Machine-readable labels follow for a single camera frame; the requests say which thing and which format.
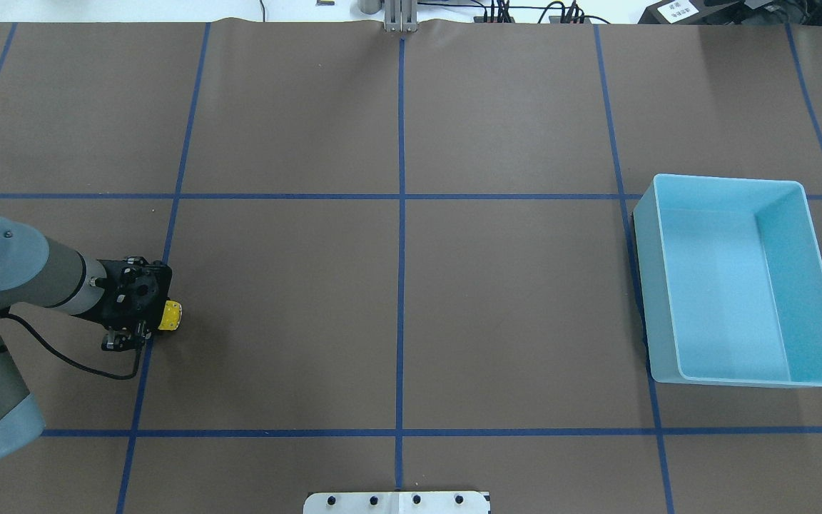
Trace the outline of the aluminium frame post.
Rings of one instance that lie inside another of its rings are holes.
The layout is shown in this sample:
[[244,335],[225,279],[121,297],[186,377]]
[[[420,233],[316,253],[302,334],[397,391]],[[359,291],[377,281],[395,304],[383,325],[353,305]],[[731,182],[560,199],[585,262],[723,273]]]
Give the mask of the aluminium frame post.
[[417,1],[385,0],[381,3],[385,32],[413,33],[418,30]]

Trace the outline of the light blue plastic bin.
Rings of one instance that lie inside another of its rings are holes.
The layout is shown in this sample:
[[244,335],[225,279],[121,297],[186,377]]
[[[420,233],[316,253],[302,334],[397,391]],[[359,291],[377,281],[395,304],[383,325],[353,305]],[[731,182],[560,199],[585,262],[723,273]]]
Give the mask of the light blue plastic bin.
[[799,182],[659,173],[632,219],[655,381],[822,388],[822,255]]

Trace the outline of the white mounting plate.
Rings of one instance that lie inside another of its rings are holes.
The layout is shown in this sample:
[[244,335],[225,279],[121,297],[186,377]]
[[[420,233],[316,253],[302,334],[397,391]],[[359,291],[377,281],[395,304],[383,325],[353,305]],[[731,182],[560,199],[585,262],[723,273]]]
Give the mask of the white mounting plate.
[[303,513],[490,513],[489,493],[463,491],[362,491],[308,495]]

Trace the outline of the yellow beetle toy car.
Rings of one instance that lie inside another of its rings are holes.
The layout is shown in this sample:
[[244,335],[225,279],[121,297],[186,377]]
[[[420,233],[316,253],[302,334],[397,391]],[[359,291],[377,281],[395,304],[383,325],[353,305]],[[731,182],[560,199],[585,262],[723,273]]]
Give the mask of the yellow beetle toy car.
[[182,305],[177,301],[167,300],[164,303],[157,330],[160,332],[176,331],[181,324],[182,315]]

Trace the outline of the small electronics board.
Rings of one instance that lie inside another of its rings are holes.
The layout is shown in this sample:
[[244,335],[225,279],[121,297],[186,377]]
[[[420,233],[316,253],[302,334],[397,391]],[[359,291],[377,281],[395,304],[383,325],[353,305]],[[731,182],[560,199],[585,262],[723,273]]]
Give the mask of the small electronics board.
[[544,6],[513,4],[511,1],[469,1],[480,14],[476,23],[514,24],[535,23],[552,25],[604,24],[609,21],[583,10],[577,1],[548,1]]

